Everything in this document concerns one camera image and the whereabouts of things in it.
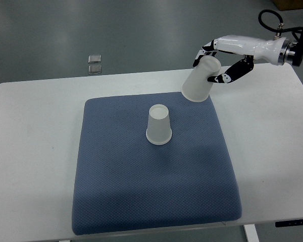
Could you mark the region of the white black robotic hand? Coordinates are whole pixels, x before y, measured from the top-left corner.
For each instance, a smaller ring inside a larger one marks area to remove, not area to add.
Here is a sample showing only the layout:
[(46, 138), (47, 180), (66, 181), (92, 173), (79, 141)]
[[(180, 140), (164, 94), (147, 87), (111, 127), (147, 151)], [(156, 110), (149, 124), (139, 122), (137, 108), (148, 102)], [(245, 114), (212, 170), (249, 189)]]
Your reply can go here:
[(290, 47), (291, 42), (285, 37), (263, 40), (227, 35), (202, 46), (195, 57), (193, 66), (198, 66), (202, 57), (215, 56), (217, 52), (242, 55), (243, 59), (233, 64), (224, 73), (207, 78), (207, 81), (212, 83), (231, 83), (251, 72), (254, 69), (254, 60), (264, 59), (272, 65), (283, 65), (287, 60)]

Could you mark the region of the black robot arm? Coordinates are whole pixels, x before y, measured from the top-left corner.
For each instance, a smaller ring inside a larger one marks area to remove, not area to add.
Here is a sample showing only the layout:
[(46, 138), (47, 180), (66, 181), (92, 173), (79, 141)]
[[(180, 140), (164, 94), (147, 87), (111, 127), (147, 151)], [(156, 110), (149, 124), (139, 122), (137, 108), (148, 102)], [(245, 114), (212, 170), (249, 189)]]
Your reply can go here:
[(291, 33), (295, 41), (288, 46), (285, 61), (292, 66), (299, 67), (303, 59), (303, 27), (292, 30)]

